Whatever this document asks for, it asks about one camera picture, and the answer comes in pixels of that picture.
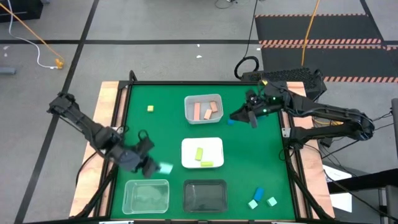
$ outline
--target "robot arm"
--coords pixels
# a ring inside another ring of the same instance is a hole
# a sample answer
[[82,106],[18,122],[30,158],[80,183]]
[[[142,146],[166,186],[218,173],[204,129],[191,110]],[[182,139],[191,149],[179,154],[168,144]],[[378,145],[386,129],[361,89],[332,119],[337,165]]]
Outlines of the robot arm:
[[131,172],[142,169],[142,174],[147,178],[159,170],[159,165],[148,155],[154,143],[145,130],[139,132],[139,142],[136,145],[124,146],[123,138],[117,131],[104,127],[83,114],[75,97],[68,93],[59,93],[50,103],[47,112],[72,122],[101,157],[112,160],[122,169]]
[[287,89],[286,82],[269,82],[261,80],[262,88],[256,94],[253,90],[246,92],[246,102],[230,118],[236,121],[251,123],[257,127],[257,117],[284,110],[291,116],[316,116],[343,124],[321,128],[305,129],[292,127],[283,130],[289,145],[302,148],[311,139],[334,138],[347,136],[355,140],[368,140],[373,136],[374,125],[364,113],[356,109],[339,108],[336,106],[315,103]]

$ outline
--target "green table surface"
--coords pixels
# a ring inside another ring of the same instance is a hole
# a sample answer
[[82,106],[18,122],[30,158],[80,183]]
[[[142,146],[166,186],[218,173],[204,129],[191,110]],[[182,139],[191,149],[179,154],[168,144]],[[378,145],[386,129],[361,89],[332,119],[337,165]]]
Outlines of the green table surface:
[[[122,212],[127,181],[143,179],[119,169],[111,218],[204,219],[204,220],[294,220],[292,194],[286,164],[278,158],[282,136],[277,113],[259,118],[259,126],[235,122],[227,125],[229,114],[244,103],[248,85],[134,85],[131,92],[125,144],[138,142],[137,133],[146,129],[155,143],[150,151],[158,162],[174,165],[170,175],[154,174],[151,179],[166,179],[170,184],[169,209],[160,214]],[[189,95],[221,95],[224,116],[218,123],[192,125],[185,119],[184,98]],[[154,105],[148,113],[147,106]],[[224,164],[215,169],[187,169],[181,164],[181,142],[185,138],[219,137],[223,141]],[[223,213],[186,213],[183,210],[183,183],[187,179],[223,179],[227,183],[228,209]],[[248,206],[257,187],[265,190],[254,210]],[[275,197],[277,205],[266,199]]]

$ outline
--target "gray floor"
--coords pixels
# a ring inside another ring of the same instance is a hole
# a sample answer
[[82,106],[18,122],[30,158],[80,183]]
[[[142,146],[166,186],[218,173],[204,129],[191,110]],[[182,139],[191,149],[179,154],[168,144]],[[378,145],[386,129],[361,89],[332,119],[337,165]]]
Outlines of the gray floor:
[[[27,21],[44,39],[79,39],[93,0],[51,0],[42,18]],[[259,2],[257,14],[311,13],[316,0]],[[367,0],[376,22],[388,40],[398,40],[393,29],[398,22],[396,2]],[[253,0],[240,0],[229,9],[216,9],[209,0],[100,0],[88,39],[246,39],[250,30]],[[322,1],[318,13],[363,13],[357,0]],[[11,39],[8,24],[0,24],[0,39]],[[13,33],[33,38],[20,24]],[[257,38],[254,28],[253,39]],[[17,68],[17,75],[0,77],[0,217],[12,223],[25,193],[51,116],[48,103],[61,90],[76,45],[54,45],[67,61],[63,70],[36,65],[36,51],[30,45],[0,45],[0,66]],[[40,61],[52,65],[54,56],[43,46]],[[261,56],[257,45],[248,55]],[[85,45],[76,68],[70,93],[81,109],[94,112],[100,83],[123,80],[133,69],[140,80],[235,80],[233,69],[243,56],[245,45]],[[241,71],[252,69],[244,64]],[[386,113],[390,100],[398,96],[396,84],[328,83],[324,103],[358,108],[369,117]],[[386,118],[376,122],[381,126]],[[333,144],[337,149],[346,140]],[[75,175],[81,164],[85,141],[74,129],[59,122],[40,175],[25,222],[66,218],[72,202]],[[397,167],[392,127],[375,133],[336,153],[344,166],[365,172]]]

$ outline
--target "pink block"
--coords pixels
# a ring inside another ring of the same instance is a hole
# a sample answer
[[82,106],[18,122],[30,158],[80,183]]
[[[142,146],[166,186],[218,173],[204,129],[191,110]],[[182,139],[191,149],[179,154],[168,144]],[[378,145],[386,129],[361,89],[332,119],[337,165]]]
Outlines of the pink block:
[[211,116],[211,109],[207,109],[204,118],[205,119],[210,119],[210,116]]
[[210,102],[212,112],[217,112],[217,103],[215,101]]
[[193,111],[193,120],[194,121],[200,120],[200,103],[195,103],[195,108]]

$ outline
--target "white tray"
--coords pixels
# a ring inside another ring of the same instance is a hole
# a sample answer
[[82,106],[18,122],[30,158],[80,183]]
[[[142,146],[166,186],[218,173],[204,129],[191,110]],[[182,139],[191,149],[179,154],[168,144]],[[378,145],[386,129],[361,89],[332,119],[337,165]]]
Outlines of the white tray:
[[[203,149],[201,161],[195,160],[198,147]],[[215,168],[224,164],[223,141],[220,138],[186,138],[181,143],[181,162],[185,168]],[[213,162],[201,167],[200,162]]]

